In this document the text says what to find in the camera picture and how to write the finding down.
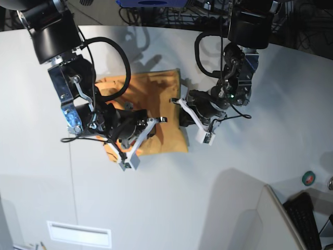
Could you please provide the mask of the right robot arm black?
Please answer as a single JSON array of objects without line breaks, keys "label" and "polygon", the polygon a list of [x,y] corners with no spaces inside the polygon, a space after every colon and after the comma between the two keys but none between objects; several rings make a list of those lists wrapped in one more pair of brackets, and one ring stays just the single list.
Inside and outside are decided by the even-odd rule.
[{"label": "right robot arm black", "polygon": [[[71,140],[95,140],[101,136],[105,143],[131,144],[154,136],[155,125],[147,110],[123,110],[113,105],[129,88],[132,76],[130,62],[115,41],[84,38],[65,1],[1,1],[1,7],[16,12],[31,37],[39,63],[51,63],[48,74]],[[110,45],[124,63],[124,83],[112,94],[103,95],[96,86],[94,61],[76,53],[93,43]]]}]

